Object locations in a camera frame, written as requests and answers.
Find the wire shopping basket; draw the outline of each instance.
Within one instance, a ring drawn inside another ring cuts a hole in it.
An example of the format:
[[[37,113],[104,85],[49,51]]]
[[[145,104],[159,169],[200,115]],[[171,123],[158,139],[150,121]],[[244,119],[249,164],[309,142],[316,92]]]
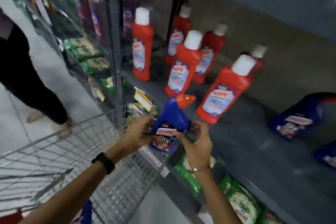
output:
[[[0,156],[0,217],[34,209],[64,188],[119,140],[126,126],[116,129],[116,123],[114,109],[71,128],[65,140],[54,133]],[[119,162],[90,198],[92,223],[128,222],[166,159],[144,148]]]

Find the red plastic bottle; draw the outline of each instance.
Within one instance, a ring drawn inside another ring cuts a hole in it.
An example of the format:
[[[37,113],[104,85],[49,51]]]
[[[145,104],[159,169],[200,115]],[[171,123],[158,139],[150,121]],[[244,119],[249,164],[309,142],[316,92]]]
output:
[[[149,80],[151,66],[152,42],[154,30],[149,25],[149,10],[138,7],[135,21],[132,22],[133,35],[133,74],[141,81]]]
[[[196,66],[202,59],[202,54],[198,49],[202,36],[201,32],[191,30],[185,41],[177,46],[175,61],[170,70],[168,85],[165,88],[170,98],[184,95],[189,87]]]
[[[232,67],[222,68],[202,103],[197,107],[197,115],[209,124],[216,124],[219,117],[251,85],[252,77],[248,74],[255,63],[252,57],[241,55]]]
[[[263,46],[261,44],[257,44],[252,52],[242,52],[241,55],[249,55],[253,57],[256,61],[254,68],[251,70],[250,75],[254,75],[256,72],[260,71],[264,68],[265,62],[263,60],[263,56],[267,51],[268,47]]]
[[[166,55],[166,64],[169,66],[172,66],[174,63],[177,45],[183,42],[191,28],[191,21],[189,19],[190,11],[191,7],[182,5],[180,13],[174,18],[173,28],[169,39],[168,52]]]
[[[224,34],[227,28],[227,25],[219,24],[214,31],[205,33],[201,47],[202,60],[196,67],[196,73],[192,78],[193,82],[198,84],[204,83],[204,78],[211,70],[217,55],[225,44]]]

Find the black watch strap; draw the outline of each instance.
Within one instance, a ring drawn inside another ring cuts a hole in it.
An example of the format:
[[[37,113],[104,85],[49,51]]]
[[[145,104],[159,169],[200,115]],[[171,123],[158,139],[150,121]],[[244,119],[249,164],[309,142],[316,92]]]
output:
[[[104,165],[104,167],[106,168],[107,174],[109,175],[110,173],[112,173],[112,171],[116,168],[115,164],[112,162],[112,160],[110,160],[105,153],[101,152],[97,155],[97,157],[95,157],[91,163],[94,164],[95,162],[99,161],[100,163],[102,163]]]

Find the blue bottle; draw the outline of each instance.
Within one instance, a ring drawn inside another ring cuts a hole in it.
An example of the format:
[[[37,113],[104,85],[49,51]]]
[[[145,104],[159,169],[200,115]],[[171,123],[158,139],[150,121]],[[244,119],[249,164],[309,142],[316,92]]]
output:
[[[323,123],[321,104],[335,101],[335,93],[320,92],[306,95],[299,103],[276,116],[269,127],[285,139],[302,137]]]
[[[182,109],[188,107],[194,100],[194,96],[179,95],[165,103],[162,113],[151,129],[152,135],[160,136],[162,139],[160,142],[149,144],[153,149],[168,154],[174,152],[180,141],[172,133],[174,131],[187,133],[190,130],[191,122]]]
[[[314,157],[323,165],[336,169],[336,143],[324,146],[315,152]]]

